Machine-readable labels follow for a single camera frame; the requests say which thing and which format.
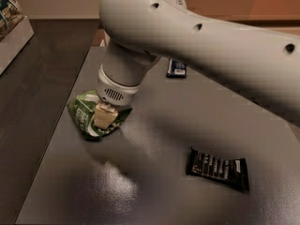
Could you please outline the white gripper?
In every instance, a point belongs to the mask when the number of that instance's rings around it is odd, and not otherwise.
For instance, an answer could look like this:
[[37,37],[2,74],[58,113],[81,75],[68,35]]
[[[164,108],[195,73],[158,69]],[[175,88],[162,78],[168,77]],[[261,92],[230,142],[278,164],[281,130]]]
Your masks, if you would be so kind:
[[118,111],[114,106],[129,105],[139,92],[140,86],[124,86],[114,82],[100,68],[97,75],[96,90],[99,97],[108,103],[100,102],[96,106],[94,124],[98,128],[106,129],[118,116]]

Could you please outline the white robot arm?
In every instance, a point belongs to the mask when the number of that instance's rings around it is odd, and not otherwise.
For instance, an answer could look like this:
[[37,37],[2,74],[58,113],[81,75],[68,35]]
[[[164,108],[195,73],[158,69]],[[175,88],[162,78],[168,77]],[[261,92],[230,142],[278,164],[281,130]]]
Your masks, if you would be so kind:
[[101,0],[110,38],[97,93],[128,105],[162,57],[240,92],[294,125],[300,122],[300,37],[200,16],[185,0]]

